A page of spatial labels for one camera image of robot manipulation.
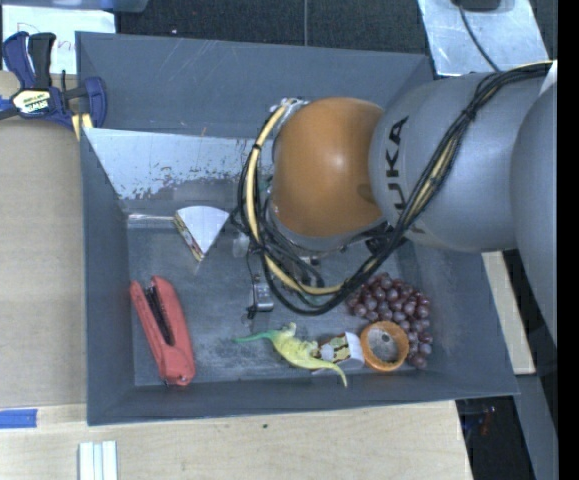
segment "gray tray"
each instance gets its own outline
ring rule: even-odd
[[[431,79],[424,56],[104,34],[80,34],[79,52],[80,75],[98,75],[107,84],[106,126],[147,133],[119,141],[114,130],[100,129],[81,140],[89,424],[517,393],[480,255],[413,244],[398,249],[383,269],[434,303],[429,367],[403,366],[388,375],[364,369],[349,374],[344,389],[334,374],[290,367],[267,341],[235,344],[232,338],[295,322],[299,337],[319,339],[358,333],[366,321],[344,307],[298,317],[276,301],[272,313],[258,315],[251,325],[244,318],[251,302],[249,272],[245,260],[232,254],[235,230],[227,225],[198,266],[172,223],[158,218],[190,204],[233,208],[233,172],[180,171],[162,179],[160,188],[137,192],[121,186],[128,168],[139,180],[158,179],[149,167],[156,160],[144,162],[149,152],[184,158],[194,137],[201,141],[204,133],[251,139],[268,107],[282,97],[335,94],[387,105],[400,91]],[[126,76],[129,66],[135,77]],[[158,86],[162,77],[167,83]],[[131,217],[138,214],[151,218]],[[325,275],[339,279],[354,270],[366,257],[363,247],[329,258]],[[154,274],[174,284],[189,325],[197,375],[183,389],[160,382],[129,300],[130,281],[146,284]]]

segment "yellow cable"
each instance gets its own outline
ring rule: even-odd
[[[258,221],[256,220],[256,212],[253,201],[254,179],[255,179],[254,172],[258,166],[258,158],[260,156],[260,150],[262,149],[263,144],[267,140],[267,137],[269,136],[269,133],[271,132],[273,127],[280,120],[280,118],[286,112],[288,107],[289,105],[286,103],[281,104],[271,115],[266,125],[262,128],[253,146],[253,150],[251,152],[251,159],[247,168],[246,192],[245,192],[247,219],[249,220],[249,224],[251,226],[251,233],[258,242],[259,242]],[[340,291],[340,289],[342,288],[342,283],[322,288],[307,286],[302,283],[299,283],[294,279],[292,279],[290,276],[288,276],[285,272],[283,272],[283,270],[278,266],[278,264],[273,260],[273,258],[268,256],[266,253],[263,254],[265,257],[265,262],[269,267],[269,270],[271,270],[271,272],[273,272],[273,274],[275,274],[283,283],[285,283],[287,286],[289,286],[294,290],[301,291],[309,295],[332,295]],[[367,268],[369,268],[371,265],[373,265],[373,262],[371,262],[367,266]]]

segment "orange tape roll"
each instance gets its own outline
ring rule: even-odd
[[[387,320],[368,325],[360,334],[360,345],[367,366],[378,372],[392,372],[409,354],[407,333]]]

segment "purple grapes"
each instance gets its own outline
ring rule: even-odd
[[[431,302],[429,298],[401,279],[383,272],[372,276],[347,297],[347,308],[370,322],[389,320],[398,324],[409,338],[407,361],[424,370],[432,353]]]

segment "yellow toy dinosaur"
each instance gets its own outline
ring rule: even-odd
[[[296,324],[291,322],[279,331],[269,330],[258,332],[244,338],[235,338],[234,341],[236,343],[243,343],[266,338],[271,341],[278,353],[292,365],[309,370],[318,370],[320,368],[334,370],[342,378],[344,386],[347,387],[347,377],[337,364],[313,356],[313,352],[318,349],[318,343],[315,341],[301,341],[296,338],[295,335]]]

